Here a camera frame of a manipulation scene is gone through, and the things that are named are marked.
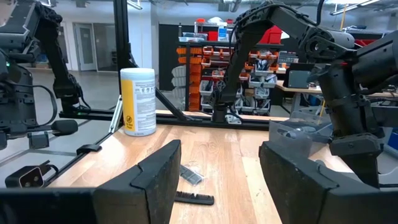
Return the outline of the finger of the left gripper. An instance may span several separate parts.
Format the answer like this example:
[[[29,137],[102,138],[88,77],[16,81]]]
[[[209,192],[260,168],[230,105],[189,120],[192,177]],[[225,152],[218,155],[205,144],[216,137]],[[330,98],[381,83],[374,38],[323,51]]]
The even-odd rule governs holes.
[[[340,157],[362,182],[379,188],[377,157],[382,146],[375,135],[362,133],[333,138],[330,151],[333,156]]]

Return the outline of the white yellow wipes canister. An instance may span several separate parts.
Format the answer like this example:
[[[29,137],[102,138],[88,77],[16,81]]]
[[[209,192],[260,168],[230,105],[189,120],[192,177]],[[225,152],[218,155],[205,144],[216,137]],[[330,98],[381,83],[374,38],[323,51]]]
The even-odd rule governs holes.
[[[155,133],[154,69],[123,68],[120,75],[124,132],[129,136],[147,136]]]

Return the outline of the light grey plastic bin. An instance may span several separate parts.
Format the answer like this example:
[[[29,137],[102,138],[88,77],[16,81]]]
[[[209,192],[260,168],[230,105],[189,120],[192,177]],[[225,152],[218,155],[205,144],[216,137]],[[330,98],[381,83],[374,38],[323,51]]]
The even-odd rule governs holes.
[[[379,174],[380,184],[398,184],[398,167],[386,174]]]

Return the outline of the grey glass door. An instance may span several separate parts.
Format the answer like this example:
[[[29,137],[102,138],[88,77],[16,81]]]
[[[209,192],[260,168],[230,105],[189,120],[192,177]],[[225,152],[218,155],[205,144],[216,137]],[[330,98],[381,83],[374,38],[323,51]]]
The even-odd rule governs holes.
[[[96,70],[93,26],[91,24],[74,23],[73,27],[75,31],[79,71]]]

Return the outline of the black comb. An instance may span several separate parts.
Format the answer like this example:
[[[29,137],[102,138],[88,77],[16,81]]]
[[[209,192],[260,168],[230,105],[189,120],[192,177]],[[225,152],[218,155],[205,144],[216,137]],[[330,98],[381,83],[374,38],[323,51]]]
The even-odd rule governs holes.
[[[184,180],[186,180],[191,185],[198,185],[204,179],[204,177],[201,174],[198,174],[183,165],[180,165],[179,171],[180,171],[180,177],[182,177]]]
[[[215,198],[212,195],[176,191],[174,201],[194,205],[213,205],[215,203]]]

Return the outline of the dark translucent plastic bin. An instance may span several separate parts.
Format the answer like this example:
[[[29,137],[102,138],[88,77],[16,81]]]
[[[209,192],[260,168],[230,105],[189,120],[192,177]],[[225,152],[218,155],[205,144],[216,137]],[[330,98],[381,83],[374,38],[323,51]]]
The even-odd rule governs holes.
[[[300,126],[313,126],[317,128],[315,133],[301,132],[297,139],[286,138],[280,135],[277,130],[293,130]],[[322,118],[316,115],[294,111],[290,118],[269,123],[269,140],[279,146],[287,147],[293,151],[310,157],[322,149],[329,141],[333,132],[333,125],[329,118]]]

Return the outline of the wooden background table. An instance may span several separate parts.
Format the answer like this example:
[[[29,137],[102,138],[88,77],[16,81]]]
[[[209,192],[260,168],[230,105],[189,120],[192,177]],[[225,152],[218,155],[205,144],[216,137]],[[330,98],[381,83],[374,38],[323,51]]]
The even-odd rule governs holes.
[[[316,95],[322,94],[322,91],[319,86],[315,88],[287,88],[283,86],[283,83],[284,83],[283,80],[278,80],[277,83],[275,84],[275,87],[286,92],[309,93]]]

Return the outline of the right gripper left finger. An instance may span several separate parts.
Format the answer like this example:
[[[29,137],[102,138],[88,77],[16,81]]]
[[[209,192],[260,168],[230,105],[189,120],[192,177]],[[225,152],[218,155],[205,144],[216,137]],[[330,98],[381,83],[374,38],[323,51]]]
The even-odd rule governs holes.
[[[168,224],[180,161],[174,139],[97,187],[0,190],[0,224]]]

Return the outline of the dark grey monitor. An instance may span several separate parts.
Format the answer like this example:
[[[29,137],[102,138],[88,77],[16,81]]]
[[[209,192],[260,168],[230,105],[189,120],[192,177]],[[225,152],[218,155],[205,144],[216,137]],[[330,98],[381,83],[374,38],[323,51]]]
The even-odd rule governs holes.
[[[314,64],[312,63],[291,63],[286,70],[283,87],[308,89],[307,78],[310,76]]]

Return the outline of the shelf with orange storage bins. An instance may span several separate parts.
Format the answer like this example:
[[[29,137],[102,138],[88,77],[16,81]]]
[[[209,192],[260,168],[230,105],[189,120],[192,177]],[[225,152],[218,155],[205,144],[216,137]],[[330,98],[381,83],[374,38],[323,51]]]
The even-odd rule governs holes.
[[[224,79],[235,38],[231,19],[202,18],[194,22],[193,32],[178,32],[179,65],[172,69],[172,93],[181,98],[189,111],[212,111],[211,94]],[[273,26],[251,49],[239,74],[235,99],[237,113],[268,116],[271,112],[271,90],[277,74],[288,67],[280,52],[283,32]]]

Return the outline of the black aluminium table frame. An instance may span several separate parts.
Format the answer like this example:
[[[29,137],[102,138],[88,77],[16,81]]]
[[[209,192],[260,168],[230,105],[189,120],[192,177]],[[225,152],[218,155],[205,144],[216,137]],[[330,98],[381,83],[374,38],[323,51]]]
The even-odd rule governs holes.
[[[114,22],[116,26],[116,52],[117,52],[117,67],[120,72],[136,68],[137,65],[134,62],[134,57],[131,54],[131,46],[129,43],[128,34],[128,16],[127,16],[127,0],[112,0],[114,9]],[[163,94],[160,90],[155,89],[155,96],[161,103],[167,108],[162,110],[160,113],[154,115],[155,122],[157,124],[166,124],[172,126],[196,126],[205,128],[226,128],[226,129],[244,129],[244,130],[256,130],[256,131],[268,131],[269,122],[281,122],[286,121],[287,118],[281,117],[271,117],[271,116],[244,116],[239,119],[241,124],[229,124],[224,123],[214,123],[211,121],[211,116],[207,115],[201,111],[195,113],[193,116],[184,114],[183,111],[177,109]],[[70,170],[75,164],[82,160],[86,155],[90,153],[97,153],[101,150],[100,144],[107,138],[113,135],[115,131],[120,130],[125,124],[127,124],[127,119],[124,117],[122,106],[126,106],[127,101],[119,98],[116,105],[116,109],[113,111],[95,111],[93,109],[87,110],[75,110],[72,113],[60,113],[60,116],[66,118],[77,118],[77,119],[87,119],[87,120],[103,120],[110,121],[111,127],[104,137],[95,142],[94,144],[89,144],[82,146],[77,149],[77,156],[71,160],[68,164],[59,170],[58,174],[54,174],[47,181],[47,186],[55,185],[57,180],[65,177],[65,174]]]

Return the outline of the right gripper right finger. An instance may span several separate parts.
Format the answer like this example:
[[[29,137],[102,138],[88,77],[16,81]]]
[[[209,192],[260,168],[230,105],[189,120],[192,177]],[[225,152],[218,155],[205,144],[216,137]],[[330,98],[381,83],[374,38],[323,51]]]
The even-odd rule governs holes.
[[[398,224],[398,190],[381,191],[270,141],[259,159],[283,224]]]

